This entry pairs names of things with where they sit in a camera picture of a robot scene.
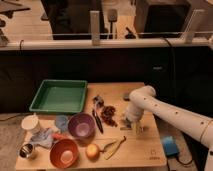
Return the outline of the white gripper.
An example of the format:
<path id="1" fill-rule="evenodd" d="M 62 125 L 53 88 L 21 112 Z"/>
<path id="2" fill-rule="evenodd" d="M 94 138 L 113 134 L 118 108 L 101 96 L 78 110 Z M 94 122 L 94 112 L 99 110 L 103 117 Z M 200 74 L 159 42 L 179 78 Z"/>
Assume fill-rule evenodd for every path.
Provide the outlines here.
<path id="1" fill-rule="evenodd" d="M 124 122 L 128 128 L 139 130 L 141 128 L 140 120 L 144 110 L 135 106 L 128 105 L 124 111 Z"/>

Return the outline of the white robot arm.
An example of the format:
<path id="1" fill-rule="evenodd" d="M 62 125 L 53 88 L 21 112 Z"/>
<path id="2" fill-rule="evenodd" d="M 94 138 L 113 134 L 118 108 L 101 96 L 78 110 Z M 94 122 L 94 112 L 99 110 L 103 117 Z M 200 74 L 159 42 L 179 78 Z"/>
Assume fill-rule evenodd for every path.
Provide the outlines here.
<path id="1" fill-rule="evenodd" d="M 152 112 L 207 147 L 204 171 L 213 171 L 213 118 L 162 102 L 155 96 L 156 91 L 152 86 L 131 91 L 125 117 L 131 123 L 136 123 L 141 120 L 144 110 Z"/>

